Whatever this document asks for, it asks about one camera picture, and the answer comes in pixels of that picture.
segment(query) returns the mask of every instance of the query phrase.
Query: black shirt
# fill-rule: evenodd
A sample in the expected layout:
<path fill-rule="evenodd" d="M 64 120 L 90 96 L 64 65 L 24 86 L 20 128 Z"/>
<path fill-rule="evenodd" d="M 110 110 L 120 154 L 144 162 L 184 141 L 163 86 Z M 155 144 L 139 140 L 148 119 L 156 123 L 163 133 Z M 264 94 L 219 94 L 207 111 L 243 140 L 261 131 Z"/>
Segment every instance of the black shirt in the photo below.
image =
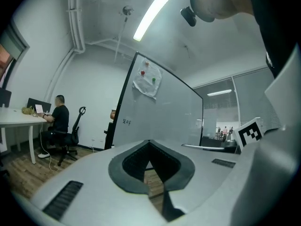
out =
<path fill-rule="evenodd" d="M 299 40 L 299 0 L 251 0 L 254 17 L 276 77 L 286 64 Z"/>
<path fill-rule="evenodd" d="M 68 132 L 69 111 L 65 105 L 55 108 L 52 117 L 55 119 L 53 123 L 54 129 Z"/>

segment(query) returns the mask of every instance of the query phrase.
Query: white desk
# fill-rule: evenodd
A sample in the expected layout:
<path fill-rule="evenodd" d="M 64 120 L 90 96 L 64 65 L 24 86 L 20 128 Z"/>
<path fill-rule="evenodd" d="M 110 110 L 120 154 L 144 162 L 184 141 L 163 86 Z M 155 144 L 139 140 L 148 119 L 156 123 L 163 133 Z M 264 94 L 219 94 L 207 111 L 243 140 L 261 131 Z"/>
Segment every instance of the white desk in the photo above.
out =
<path fill-rule="evenodd" d="M 32 163 L 35 164 L 36 160 L 33 151 L 32 130 L 34 125 L 39 125 L 45 122 L 46 120 L 41 117 L 24 115 L 21 110 L 0 107 L 0 128 L 1 128 L 3 146 L 7 148 L 5 128 L 7 127 L 17 128 L 20 126 L 29 126 L 28 136 L 29 136 L 30 156 L 32 158 Z M 20 141 L 18 138 L 17 130 L 16 130 L 16 143 L 18 146 L 18 150 L 20 151 Z"/>

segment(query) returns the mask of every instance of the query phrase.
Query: whiteboard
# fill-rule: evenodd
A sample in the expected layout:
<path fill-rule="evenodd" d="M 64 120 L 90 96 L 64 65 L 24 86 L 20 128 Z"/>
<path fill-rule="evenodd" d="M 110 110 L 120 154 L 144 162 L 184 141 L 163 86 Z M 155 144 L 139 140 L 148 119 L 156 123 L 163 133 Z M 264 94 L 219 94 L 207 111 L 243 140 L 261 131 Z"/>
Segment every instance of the whiteboard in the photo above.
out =
<path fill-rule="evenodd" d="M 133 86 L 137 76 L 147 75 L 148 67 L 159 69 L 161 74 L 156 99 Z M 167 69 L 137 52 L 118 102 L 112 144 L 160 139 L 200 145 L 202 120 L 202 97 Z"/>

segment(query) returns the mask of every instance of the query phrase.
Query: wooden floor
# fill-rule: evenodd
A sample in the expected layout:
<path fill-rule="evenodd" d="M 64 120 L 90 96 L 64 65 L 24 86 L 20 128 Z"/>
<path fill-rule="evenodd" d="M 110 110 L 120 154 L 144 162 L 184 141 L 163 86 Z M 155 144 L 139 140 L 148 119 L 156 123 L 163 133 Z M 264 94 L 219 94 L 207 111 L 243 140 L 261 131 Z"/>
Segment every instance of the wooden floor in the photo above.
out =
<path fill-rule="evenodd" d="M 93 153 L 90 150 L 86 150 L 80 147 L 76 148 L 78 151 L 77 158 L 84 157 Z M 36 164 L 33 165 L 30 157 L 28 142 L 21 144 L 21 151 L 17 151 L 16 146 L 11 147 L 11 153 L 2 156 L 2 162 L 4 168 L 9 171 L 10 176 L 8 182 L 11 190 L 21 194 L 27 199 L 30 199 L 34 193 L 42 186 L 47 180 L 55 176 L 60 171 L 67 168 L 74 163 L 72 159 L 66 157 L 59 167 L 57 165 L 59 161 L 59 154 L 51 156 L 50 158 L 40 159 L 38 154 L 40 153 L 38 141 L 34 142 L 34 152 L 36 156 Z M 163 184 L 155 170 L 148 170 L 145 172 L 144 181 L 150 188 L 149 198 L 155 208 L 161 213 L 163 203 Z"/>

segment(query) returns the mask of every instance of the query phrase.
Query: white wall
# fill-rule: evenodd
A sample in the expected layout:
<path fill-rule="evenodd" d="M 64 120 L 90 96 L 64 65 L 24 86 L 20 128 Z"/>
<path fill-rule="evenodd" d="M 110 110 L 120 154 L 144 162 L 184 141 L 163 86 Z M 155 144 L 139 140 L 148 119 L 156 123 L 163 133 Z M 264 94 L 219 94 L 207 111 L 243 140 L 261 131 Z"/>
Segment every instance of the white wall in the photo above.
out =
<path fill-rule="evenodd" d="M 29 47 L 8 81 L 10 107 L 21 109 L 29 97 L 44 100 L 56 69 L 73 47 L 67 9 L 68 0 L 24 0 L 14 13 L 12 19 Z M 21 141 L 28 140 L 26 129 Z M 12 145 L 13 133 L 7 131 Z"/>
<path fill-rule="evenodd" d="M 131 60 L 120 56 L 114 63 L 112 50 L 87 46 L 85 53 L 76 55 L 61 75 L 52 97 L 60 94 L 65 97 L 65 105 L 70 112 L 69 133 L 79 108 L 87 107 L 79 121 L 80 145 L 104 148 L 103 131 L 112 121 L 111 109 L 117 106 L 130 64 Z"/>
<path fill-rule="evenodd" d="M 179 74 L 179 76 L 185 83 L 194 88 L 236 73 L 267 66 L 265 56 L 266 52 L 263 49 L 250 51 L 207 67 L 200 67 L 194 70 L 188 69 L 186 74 Z"/>

